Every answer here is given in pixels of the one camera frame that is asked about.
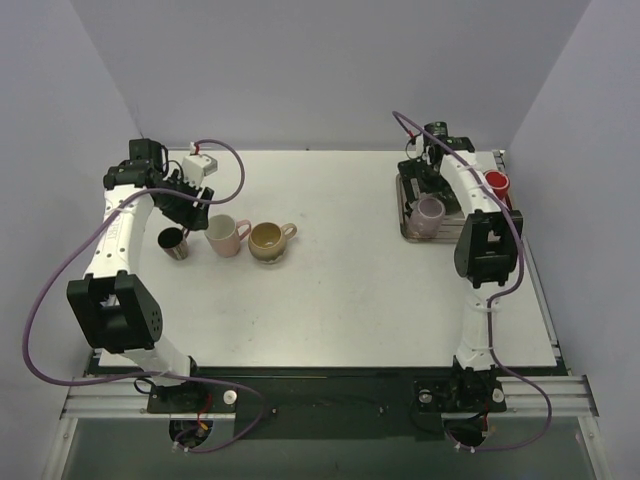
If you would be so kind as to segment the brown striped small cup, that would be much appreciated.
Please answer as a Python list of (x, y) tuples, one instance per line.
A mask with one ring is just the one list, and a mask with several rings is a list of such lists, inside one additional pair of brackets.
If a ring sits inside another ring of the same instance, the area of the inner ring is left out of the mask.
[(184, 228), (168, 227), (158, 234), (157, 244), (170, 258), (185, 260), (189, 256), (188, 236)]

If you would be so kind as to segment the pink mug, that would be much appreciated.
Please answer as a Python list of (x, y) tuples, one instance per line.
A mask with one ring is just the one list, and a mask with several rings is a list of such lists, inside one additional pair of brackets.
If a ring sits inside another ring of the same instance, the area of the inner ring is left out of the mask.
[(225, 214), (212, 216), (204, 235), (214, 252), (223, 258), (236, 256), (241, 249), (241, 242), (252, 230), (249, 220), (236, 221)]

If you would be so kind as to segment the lilac mug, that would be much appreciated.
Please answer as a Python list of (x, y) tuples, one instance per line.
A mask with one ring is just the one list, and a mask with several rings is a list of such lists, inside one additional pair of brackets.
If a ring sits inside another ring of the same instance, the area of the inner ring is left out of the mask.
[(412, 235), (434, 238), (446, 214), (444, 204), (432, 196), (418, 200), (409, 216), (407, 225)]

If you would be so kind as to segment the beige round mug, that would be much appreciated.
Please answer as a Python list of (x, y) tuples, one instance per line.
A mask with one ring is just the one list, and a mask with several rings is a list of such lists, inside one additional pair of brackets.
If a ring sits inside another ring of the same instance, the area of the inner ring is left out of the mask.
[(284, 256), (288, 242), (298, 228), (293, 223), (279, 226), (271, 222), (255, 225), (249, 235), (248, 246), (252, 257), (264, 264), (274, 264)]

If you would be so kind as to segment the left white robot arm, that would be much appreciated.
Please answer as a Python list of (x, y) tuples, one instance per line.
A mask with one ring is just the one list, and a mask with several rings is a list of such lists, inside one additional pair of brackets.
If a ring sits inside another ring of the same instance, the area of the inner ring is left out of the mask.
[(204, 384), (190, 375), (194, 363), (163, 335), (163, 315), (138, 276), (147, 221), (159, 209), (177, 224), (178, 234), (208, 226), (212, 189), (203, 179), (217, 162), (191, 151), (173, 172), (157, 141), (129, 143), (129, 156), (108, 169), (103, 178), (108, 226), (98, 237), (95, 253), (81, 280), (67, 285), (67, 299), (89, 345), (133, 361), (156, 373), (161, 386), (172, 386), (170, 399), (181, 410), (200, 408)]

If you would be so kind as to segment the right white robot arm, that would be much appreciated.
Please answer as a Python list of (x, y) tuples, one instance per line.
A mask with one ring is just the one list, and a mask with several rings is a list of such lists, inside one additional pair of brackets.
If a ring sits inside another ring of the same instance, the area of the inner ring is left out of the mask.
[(411, 134), (405, 153), (396, 176), (401, 232), (408, 240), (434, 241), (453, 229), (454, 268), (467, 283), (454, 363), (490, 371), (497, 365), (492, 322), (499, 299), (514, 289), (511, 273), (524, 272), (522, 215), (491, 186), (491, 171), (478, 162), (470, 139), (450, 135), (446, 123)]

